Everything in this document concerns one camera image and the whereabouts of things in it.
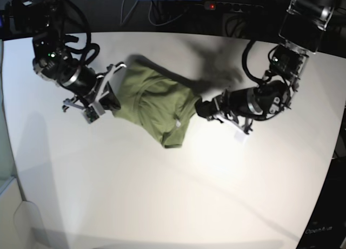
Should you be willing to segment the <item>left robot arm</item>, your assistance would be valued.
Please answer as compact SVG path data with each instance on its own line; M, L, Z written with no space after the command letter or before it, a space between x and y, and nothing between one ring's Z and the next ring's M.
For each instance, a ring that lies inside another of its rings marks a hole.
M257 85L225 90L211 101L198 101L197 115L249 135L254 121L270 120L289 109L309 55L318 51L336 4L337 0L290 0L278 34L282 41L269 51L269 68L262 78L252 75L247 64L255 40L247 44L242 54L243 71Z

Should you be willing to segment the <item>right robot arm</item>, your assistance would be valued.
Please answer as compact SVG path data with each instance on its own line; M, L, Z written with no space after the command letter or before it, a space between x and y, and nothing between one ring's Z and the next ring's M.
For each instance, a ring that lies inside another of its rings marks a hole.
M79 109L87 123L121 104L110 81L126 65L110 64L105 72L90 68L100 51L91 41L89 22L71 0L11 0L1 10L1 39L32 36L34 72L42 79L73 93L62 111Z

